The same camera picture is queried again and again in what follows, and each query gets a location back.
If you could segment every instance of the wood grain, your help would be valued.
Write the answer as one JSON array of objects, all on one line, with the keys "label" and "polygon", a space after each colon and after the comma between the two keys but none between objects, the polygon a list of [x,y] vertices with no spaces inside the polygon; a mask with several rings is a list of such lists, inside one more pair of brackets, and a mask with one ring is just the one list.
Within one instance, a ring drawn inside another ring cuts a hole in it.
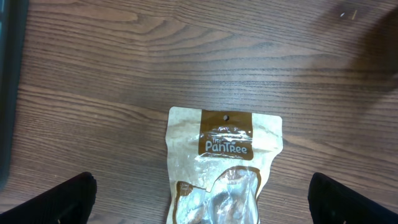
[{"label": "wood grain", "polygon": [[283,118],[264,223],[312,222],[314,172],[398,212],[396,4],[296,3],[32,0],[0,208],[89,171],[91,222],[164,223],[167,113],[185,106]]}]

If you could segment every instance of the wooden surface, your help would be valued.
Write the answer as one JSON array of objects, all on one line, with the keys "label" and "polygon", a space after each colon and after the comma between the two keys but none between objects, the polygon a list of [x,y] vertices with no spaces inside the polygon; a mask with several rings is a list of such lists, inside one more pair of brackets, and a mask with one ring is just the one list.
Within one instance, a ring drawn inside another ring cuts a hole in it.
[{"label": "wooden surface", "polygon": [[311,223],[314,172],[398,212],[396,7],[31,0],[0,209],[89,171],[91,223],[164,223],[167,114],[184,106],[283,118],[262,223]]}]

